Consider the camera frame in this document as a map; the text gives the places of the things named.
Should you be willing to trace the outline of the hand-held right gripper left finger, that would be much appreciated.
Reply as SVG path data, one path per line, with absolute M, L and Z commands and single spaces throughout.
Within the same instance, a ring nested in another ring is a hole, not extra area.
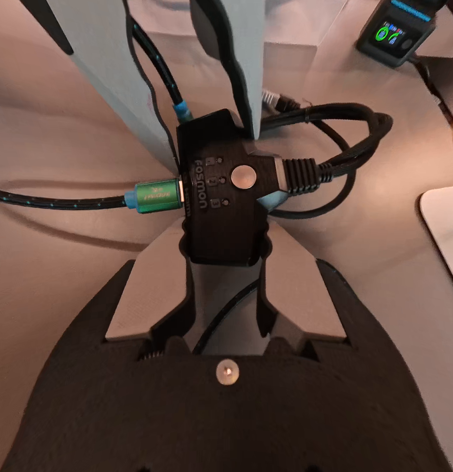
M 195 289 L 184 243 L 179 218 L 137 256 L 105 334 L 108 341 L 148 339 L 165 345 L 190 331 Z

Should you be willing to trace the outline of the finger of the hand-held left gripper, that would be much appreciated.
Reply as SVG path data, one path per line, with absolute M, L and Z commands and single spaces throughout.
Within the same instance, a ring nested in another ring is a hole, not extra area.
M 49 5 L 78 69 L 149 154 L 172 174 L 179 174 L 172 136 L 135 53 L 128 2 L 52 0 Z
M 191 0 L 190 16 L 206 54 L 225 70 L 247 136 L 260 135 L 265 1 Z

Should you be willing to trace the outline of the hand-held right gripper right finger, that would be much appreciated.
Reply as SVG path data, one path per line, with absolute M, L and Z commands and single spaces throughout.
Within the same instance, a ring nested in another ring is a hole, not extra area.
M 261 337 L 283 338 L 291 347 L 346 338 L 317 259 L 282 227 L 265 234 L 257 325 Z

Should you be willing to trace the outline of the braided HDMI cable green plug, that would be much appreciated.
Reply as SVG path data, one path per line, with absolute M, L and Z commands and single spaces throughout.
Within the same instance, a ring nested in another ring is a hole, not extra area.
M 153 41 L 147 33 L 141 28 L 139 23 L 131 17 L 132 35 L 137 44 L 141 47 L 145 55 L 157 71 L 159 77 L 167 90 L 172 101 L 173 109 L 175 111 L 178 122 L 185 123 L 193 120 L 192 113 L 187 102 L 183 99 L 177 83 L 165 62 L 162 54 L 159 52 Z
M 136 184 L 123 195 L 85 199 L 56 199 L 0 190 L 0 203 L 18 207 L 60 211 L 135 209 L 139 214 L 170 211 L 183 207 L 182 181 L 178 178 Z

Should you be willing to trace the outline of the black silver HDMI switch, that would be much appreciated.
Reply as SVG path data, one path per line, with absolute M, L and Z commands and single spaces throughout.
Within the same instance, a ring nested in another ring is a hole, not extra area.
M 229 109 L 177 128 L 186 253 L 197 264 L 252 266 L 269 213 L 288 198 L 282 158 L 262 154 Z

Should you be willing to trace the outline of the small black display device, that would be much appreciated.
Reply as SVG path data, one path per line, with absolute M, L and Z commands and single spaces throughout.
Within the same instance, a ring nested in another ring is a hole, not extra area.
M 436 28 L 445 0 L 382 0 L 366 22 L 355 48 L 390 68 L 413 56 Z

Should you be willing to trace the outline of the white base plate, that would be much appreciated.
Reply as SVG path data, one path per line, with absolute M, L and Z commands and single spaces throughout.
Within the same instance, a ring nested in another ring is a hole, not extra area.
M 453 279 L 453 186 L 424 192 L 419 211 Z

